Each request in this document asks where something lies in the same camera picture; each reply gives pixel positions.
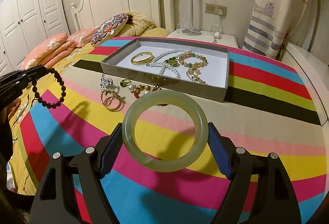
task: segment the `wall switch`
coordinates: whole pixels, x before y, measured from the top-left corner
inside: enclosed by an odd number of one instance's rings
[[[207,4],[205,5],[205,13],[206,14],[213,14],[217,16],[226,17],[227,7],[226,6],[219,6],[214,4]]]

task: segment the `blue gripper pad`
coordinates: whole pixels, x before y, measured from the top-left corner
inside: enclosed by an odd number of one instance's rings
[[[116,161],[116,158],[123,144],[121,130],[122,126],[120,126],[120,128],[118,128],[116,133],[113,135],[112,140],[101,156],[100,168],[98,172],[102,178],[111,172],[114,162]]]
[[[233,172],[231,169],[231,158],[226,152],[223,144],[217,137],[217,134],[213,127],[209,124],[209,137],[208,145],[219,168],[219,171],[226,176],[227,179],[233,178]]]

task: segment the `white wardrobe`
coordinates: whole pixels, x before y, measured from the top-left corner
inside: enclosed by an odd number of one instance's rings
[[[0,76],[58,33],[69,33],[62,0],[0,0]]]

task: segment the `box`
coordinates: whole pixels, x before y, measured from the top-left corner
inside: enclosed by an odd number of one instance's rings
[[[171,49],[191,49],[193,53],[207,58],[208,65],[200,67],[199,77],[207,84],[192,82],[186,72],[187,67],[180,65],[175,68],[181,78],[177,79],[175,74],[166,69],[163,75],[159,75],[160,67],[148,67],[146,65],[133,65],[131,58],[140,52],[149,51],[156,57]],[[164,61],[177,55],[173,53],[161,59]],[[146,55],[138,57],[135,61],[147,58]],[[188,63],[200,62],[190,57]],[[103,72],[125,79],[143,82],[150,85],[159,85],[167,89],[180,91],[194,96],[203,97],[215,101],[223,101],[229,74],[229,51],[227,48],[201,44],[186,40],[171,40],[162,38],[142,38],[132,40],[101,62]]]

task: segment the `jade bangle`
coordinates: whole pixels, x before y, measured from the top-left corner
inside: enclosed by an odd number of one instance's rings
[[[153,159],[143,153],[135,143],[135,126],[138,118],[148,108],[157,104],[172,104],[188,113],[195,126],[195,140],[190,151],[171,161]],[[122,138],[127,151],[139,164],[158,172],[173,172],[188,167],[202,154],[208,141],[208,122],[198,103],[189,96],[171,90],[148,93],[137,99],[128,109],[123,119]]]

